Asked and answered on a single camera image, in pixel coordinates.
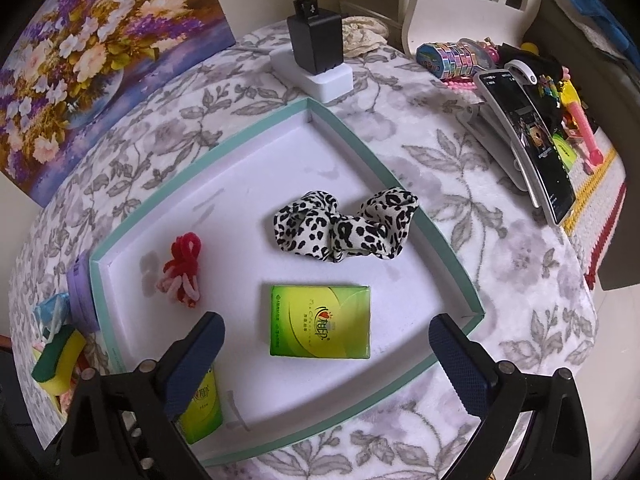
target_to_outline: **yellow tissue pack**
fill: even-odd
[[[222,425],[222,410],[213,366],[205,374],[178,424],[187,444],[194,444],[209,436]]]
[[[271,355],[369,358],[368,286],[271,288]]]

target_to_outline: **black charger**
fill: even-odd
[[[293,56],[298,66],[318,75],[344,62],[342,17],[320,9],[317,0],[295,0],[296,13],[287,18]]]

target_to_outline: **smartphone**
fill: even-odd
[[[480,72],[474,81],[510,135],[547,222],[559,224],[571,211],[575,193],[540,114],[508,70]]]

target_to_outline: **pink toy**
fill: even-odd
[[[164,276],[157,285],[158,290],[169,298],[180,301],[189,308],[194,308],[200,299],[196,274],[201,248],[202,243],[196,233],[178,236],[171,244],[174,259],[164,264]]]
[[[466,78],[449,79],[449,80],[443,81],[443,83],[447,85],[447,87],[451,88],[452,90],[475,90],[476,89],[476,83],[474,83],[471,80],[467,80]]]
[[[580,135],[584,140],[584,144],[589,152],[589,162],[592,166],[599,166],[604,162],[604,156],[598,149],[596,144],[596,137],[593,135],[591,125],[587,120],[587,116],[582,110],[582,104],[578,97],[578,92],[575,91],[574,85],[571,81],[564,81],[562,83],[562,90],[560,91],[560,102],[562,106],[569,111],[574,118],[575,123],[578,125]]]

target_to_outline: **green tissue pack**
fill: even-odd
[[[369,358],[368,286],[271,289],[271,355]]]

